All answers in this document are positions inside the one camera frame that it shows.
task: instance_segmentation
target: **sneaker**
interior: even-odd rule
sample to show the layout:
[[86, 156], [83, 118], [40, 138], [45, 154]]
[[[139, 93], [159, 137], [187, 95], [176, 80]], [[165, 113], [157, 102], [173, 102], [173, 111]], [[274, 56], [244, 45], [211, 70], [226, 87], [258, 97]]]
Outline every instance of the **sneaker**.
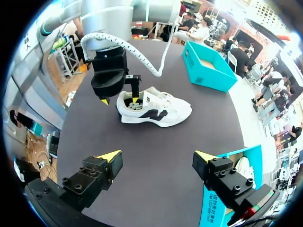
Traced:
[[190, 104], [172, 95], [151, 87], [139, 93], [133, 103], [132, 93], [122, 91], [116, 107], [122, 123], [152, 122], [160, 127], [170, 127], [187, 119], [192, 109]]
[[254, 179], [254, 183], [252, 188], [256, 188], [256, 183], [255, 183], [255, 175], [254, 175], [254, 169], [252, 166], [250, 166], [250, 162], [248, 161], [248, 158], [242, 157], [238, 161], [236, 165], [237, 172], [244, 176], [245, 178], [252, 178]]
[[256, 113], [258, 112], [258, 107], [254, 104], [253, 106], [252, 106], [253, 108], [254, 108], [254, 110], [256, 111]]

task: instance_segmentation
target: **black table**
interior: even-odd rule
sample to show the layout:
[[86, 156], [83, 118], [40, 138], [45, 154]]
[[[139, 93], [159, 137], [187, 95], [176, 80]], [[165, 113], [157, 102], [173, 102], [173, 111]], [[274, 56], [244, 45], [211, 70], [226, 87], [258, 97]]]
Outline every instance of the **black table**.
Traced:
[[[155, 66], [166, 43], [132, 40]], [[163, 75], [153, 76], [127, 53], [130, 74], [141, 74], [140, 89], [151, 86], [188, 101], [190, 117], [169, 128], [146, 122], [121, 123], [116, 98], [103, 104], [90, 85], [90, 69], [68, 110], [58, 148], [58, 182], [71, 176], [89, 155], [122, 150], [124, 166], [109, 191], [102, 191], [83, 213], [116, 227], [197, 227], [203, 184], [192, 168], [195, 150], [212, 155], [244, 148], [236, 111], [228, 93], [191, 84], [184, 47], [172, 44]]]

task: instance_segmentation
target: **white shirt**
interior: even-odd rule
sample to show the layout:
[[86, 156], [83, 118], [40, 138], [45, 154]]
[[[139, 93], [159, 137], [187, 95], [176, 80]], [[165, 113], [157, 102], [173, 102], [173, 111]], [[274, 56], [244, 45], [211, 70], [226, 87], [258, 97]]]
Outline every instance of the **white shirt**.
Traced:
[[282, 79], [282, 75], [281, 73], [279, 72], [276, 72], [276, 71], [272, 71], [270, 74], [269, 74], [273, 79]]
[[202, 40], [196, 40], [197, 43], [203, 42], [208, 36], [209, 36], [209, 28], [207, 27], [201, 27], [198, 28], [194, 33], [193, 36], [199, 37]]

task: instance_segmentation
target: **shoe sole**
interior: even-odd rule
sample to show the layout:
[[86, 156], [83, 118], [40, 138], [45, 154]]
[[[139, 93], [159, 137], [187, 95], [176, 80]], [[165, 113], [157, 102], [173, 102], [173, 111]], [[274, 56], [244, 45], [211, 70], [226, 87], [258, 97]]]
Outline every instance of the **shoe sole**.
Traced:
[[158, 126], [160, 126], [162, 128], [166, 128], [166, 127], [170, 127], [170, 126], [179, 124], [182, 121], [171, 124], [171, 123], [159, 122], [157, 120], [153, 120], [153, 119], [150, 119], [150, 118], [147, 119], [147, 118], [137, 118], [137, 117], [122, 116], [121, 117], [121, 122], [122, 123], [126, 123], [126, 124], [140, 124], [140, 123], [143, 123], [143, 122], [152, 122], [152, 123], [154, 123], [154, 124], [156, 124], [156, 125], [158, 125]]

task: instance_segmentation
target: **open box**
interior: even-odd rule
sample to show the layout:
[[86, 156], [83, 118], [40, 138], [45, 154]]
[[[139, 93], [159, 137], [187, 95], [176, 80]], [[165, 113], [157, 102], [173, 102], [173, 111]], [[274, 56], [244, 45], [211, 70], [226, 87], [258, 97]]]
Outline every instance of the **open box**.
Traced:
[[193, 84], [228, 92], [237, 82], [229, 65], [213, 49], [187, 41], [183, 59], [189, 80]]
[[[263, 182], [263, 162], [261, 145], [256, 145], [251, 148], [229, 152], [218, 155], [218, 157], [227, 156], [234, 161], [233, 166], [236, 166], [237, 161], [246, 156], [253, 167], [256, 190], [262, 186]], [[219, 199], [214, 191], [209, 191], [205, 186], [203, 189], [203, 205], [200, 219], [200, 227], [227, 227], [227, 222], [234, 214], [233, 211], [226, 213], [226, 206]]]

